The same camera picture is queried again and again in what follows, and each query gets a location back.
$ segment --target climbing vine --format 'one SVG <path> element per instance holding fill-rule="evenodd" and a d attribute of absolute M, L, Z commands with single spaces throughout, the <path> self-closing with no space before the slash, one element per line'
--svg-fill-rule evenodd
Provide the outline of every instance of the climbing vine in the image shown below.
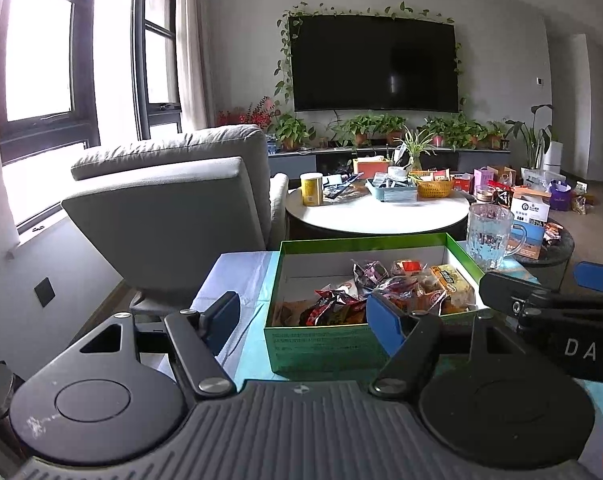
<path fill-rule="evenodd" d="M 336 9 L 335 7 L 325 6 L 320 3 L 319 9 L 312 10 L 309 8 L 309 4 L 306 2 L 300 2 L 299 5 L 293 6 L 293 9 L 286 10 L 282 13 L 281 19 L 277 20 L 277 27 L 280 29 L 280 36 L 282 40 L 282 58 L 277 61 L 277 68 L 275 69 L 275 76 L 280 76 L 280 80 L 275 85 L 274 96 L 281 94 L 284 98 L 284 102 L 288 104 L 290 99 L 293 98 L 293 67 L 291 64 L 291 41 L 296 40 L 299 37 L 300 28 L 302 27 L 303 18 L 305 16 L 342 16 L 352 14 L 354 16 L 386 16 L 393 20 L 427 20 L 429 22 L 436 23 L 449 23 L 453 24 L 455 20 L 452 18 L 445 18 L 441 12 L 438 14 L 431 13 L 429 9 L 423 9 L 417 12 L 413 7 L 408 7 L 405 2 L 399 4 L 398 7 L 386 7 L 383 11 L 371 9 L 369 7 L 365 12 L 361 10 L 343 10 Z M 456 43 L 455 50 L 459 53 L 461 49 L 461 43 Z M 461 75 L 463 70 L 460 68 L 461 59 L 457 55 L 455 57 L 455 73 Z M 275 105 L 279 106 L 280 101 L 276 100 Z"/>

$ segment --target yellow can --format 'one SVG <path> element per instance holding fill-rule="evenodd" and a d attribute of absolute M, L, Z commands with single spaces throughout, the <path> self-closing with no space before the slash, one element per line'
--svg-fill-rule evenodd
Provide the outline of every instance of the yellow can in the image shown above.
<path fill-rule="evenodd" d="M 321 173 L 304 173 L 301 178 L 301 200 L 304 205 L 315 206 L 324 203 L 324 188 Z"/>

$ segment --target green box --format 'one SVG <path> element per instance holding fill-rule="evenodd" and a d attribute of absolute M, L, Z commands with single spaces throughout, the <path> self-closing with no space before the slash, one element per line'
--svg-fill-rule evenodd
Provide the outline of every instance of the green box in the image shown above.
<path fill-rule="evenodd" d="M 447 234 L 404 235 L 283 242 L 264 336 L 274 372 L 338 371 L 379 368 L 388 359 L 367 324 L 320 327 L 273 326 L 284 301 L 310 300 L 328 284 L 353 277 L 353 260 L 379 260 L 389 267 L 395 260 L 422 264 L 453 264 L 475 288 L 477 308 L 481 269 Z M 473 312 L 443 316 L 447 324 L 470 324 Z"/>

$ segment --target metal screw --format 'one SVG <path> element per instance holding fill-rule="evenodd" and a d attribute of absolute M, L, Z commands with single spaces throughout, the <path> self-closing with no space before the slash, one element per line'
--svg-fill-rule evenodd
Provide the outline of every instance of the metal screw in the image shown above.
<path fill-rule="evenodd" d="M 374 389 L 380 394 L 397 395 L 406 391 L 406 381 L 394 378 L 380 379 L 375 383 Z"/>
<path fill-rule="evenodd" d="M 523 314 L 525 316 L 539 316 L 539 314 L 541 314 L 541 311 L 538 308 L 528 307 L 523 310 Z"/>
<path fill-rule="evenodd" d="M 201 381 L 198 386 L 204 393 L 215 397 L 224 396 L 232 390 L 232 383 L 223 377 L 208 377 Z"/>

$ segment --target wall outlet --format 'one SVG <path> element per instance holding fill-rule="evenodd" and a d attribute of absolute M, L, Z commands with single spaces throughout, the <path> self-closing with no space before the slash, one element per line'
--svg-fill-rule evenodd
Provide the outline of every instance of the wall outlet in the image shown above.
<path fill-rule="evenodd" d="M 44 278 L 38 283 L 35 287 L 35 294 L 37 295 L 39 303 L 42 304 L 42 308 L 49 304 L 55 297 L 55 291 L 53 290 L 53 285 L 51 285 L 51 280 Z"/>

